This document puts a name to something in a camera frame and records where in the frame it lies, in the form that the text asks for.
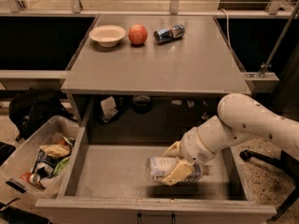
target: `wooden drawer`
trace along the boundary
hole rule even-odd
[[[171,105],[169,98],[157,99],[147,114],[129,108],[101,125],[96,103],[92,97],[58,196],[36,203],[52,222],[172,223],[175,215],[175,223],[260,224],[276,213],[273,206],[251,201],[230,148],[208,163],[214,175],[196,184],[165,187],[147,180],[147,158],[161,156],[181,130],[194,125],[191,110]]]

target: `storage box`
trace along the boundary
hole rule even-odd
[[[76,122],[61,116],[54,116],[41,126],[30,138],[28,138],[0,167],[0,175],[3,176],[16,189],[28,191],[38,198],[54,197],[60,187],[64,172],[55,177],[54,182],[47,189],[38,189],[21,180],[25,172],[30,172],[36,162],[36,156],[42,145],[51,145],[55,133],[62,133],[66,137],[76,138],[78,125]]]

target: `apple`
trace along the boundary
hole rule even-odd
[[[142,45],[148,38],[148,31],[143,25],[135,24],[131,26],[128,36],[133,45]]]

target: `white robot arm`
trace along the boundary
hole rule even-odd
[[[203,165],[214,159],[218,151],[239,145],[252,135],[269,140],[289,153],[299,151],[298,122],[276,115],[247,95],[232,93],[219,102],[218,117],[187,131],[163,154],[184,160],[163,183],[171,186],[184,180],[195,163]]]

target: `bowl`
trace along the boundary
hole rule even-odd
[[[112,48],[125,37],[126,31],[120,26],[98,26],[89,32],[91,40],[98,42],[102,47]]]

